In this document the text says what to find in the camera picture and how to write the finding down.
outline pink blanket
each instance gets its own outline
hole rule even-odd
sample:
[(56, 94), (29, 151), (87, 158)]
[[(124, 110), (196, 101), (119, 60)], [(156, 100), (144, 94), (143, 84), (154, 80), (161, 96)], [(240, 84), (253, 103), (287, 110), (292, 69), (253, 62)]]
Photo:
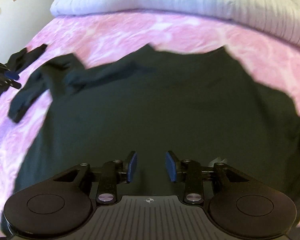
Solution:
[[(180, 53), (208, 52), (226, 45), (254, 80), (290, 95), (300, 114), (300, 48), (232, 23), (159, 12), (60, 17), (44, 27), (28, 48), (42, 43), (48, 44), (48, 49), (21, 74), (22, 84), (44, 62), (67, 53), (75, 53), (90, 68), (118, 60), (147, 43), (157, 50)], [(7, 112), (17, 92), (10, 88), (0, 97), (0, 215), (51, 103), (47, 91), (23, 120), (14, 124)]]

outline silver screw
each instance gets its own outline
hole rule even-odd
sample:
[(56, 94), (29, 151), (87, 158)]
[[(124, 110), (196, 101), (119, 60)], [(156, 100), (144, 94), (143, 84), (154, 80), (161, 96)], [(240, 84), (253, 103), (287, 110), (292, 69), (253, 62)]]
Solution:
[(102, 202), (109, 202), (114, 199), (114, 196), (109, 193), (103, 193), (99, 195), (98, 199)]
[(201, 200), (202, 197), (199, 194), (191, 193), (186, 196), (186, 199), (191, 202), (197, 202), (197, 201)]

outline gray ribbed plate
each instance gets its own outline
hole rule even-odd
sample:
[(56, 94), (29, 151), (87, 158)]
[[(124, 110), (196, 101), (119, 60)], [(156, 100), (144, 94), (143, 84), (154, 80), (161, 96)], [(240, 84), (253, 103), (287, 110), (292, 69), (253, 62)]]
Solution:
[[(216, 228), (200, 207), (176, 196), (124, 196), (97, 208), (88, 223), (60, 240), (237, 240)], [(281, 236), (277, 240), (289, 240)]]

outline dark green t-shirt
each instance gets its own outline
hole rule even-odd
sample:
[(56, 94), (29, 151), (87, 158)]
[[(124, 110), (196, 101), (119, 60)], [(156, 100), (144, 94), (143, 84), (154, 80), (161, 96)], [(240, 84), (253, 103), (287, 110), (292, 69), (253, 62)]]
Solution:
[(226, 158), (300, 199), (300, 117), (292, 100), (255, 83), (224, 48), (180, 55), (147, 45), (89, 70), (74, 55), (61, 56), (31, 75), (9, 117), (19, 121), (46, 89), (53, 102), (15, 192), (79, 163), (102, 166), (135, 150), (134, 181), (119, 185), (118, 193), (175, 195), (164, 160), (172, 150), (203, 166)]

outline bed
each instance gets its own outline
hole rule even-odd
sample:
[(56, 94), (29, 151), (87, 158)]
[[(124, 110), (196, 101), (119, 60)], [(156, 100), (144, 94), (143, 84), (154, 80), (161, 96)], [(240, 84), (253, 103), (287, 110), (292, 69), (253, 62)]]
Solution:
[[(68, 53), (91, 68), (148, 43), (178, 53), (225, 45), (255, 81), (291, 96), (300, 115), (300, 0), (55, 0), (51, 12), (56, 18), (27, 48), (49, 46), (22, 72), (22, 85), (44, 62)], [(52, 100), (45, 92), (15, 124), (7, 113), (17, 92), (0, 97), (0, 218)]]

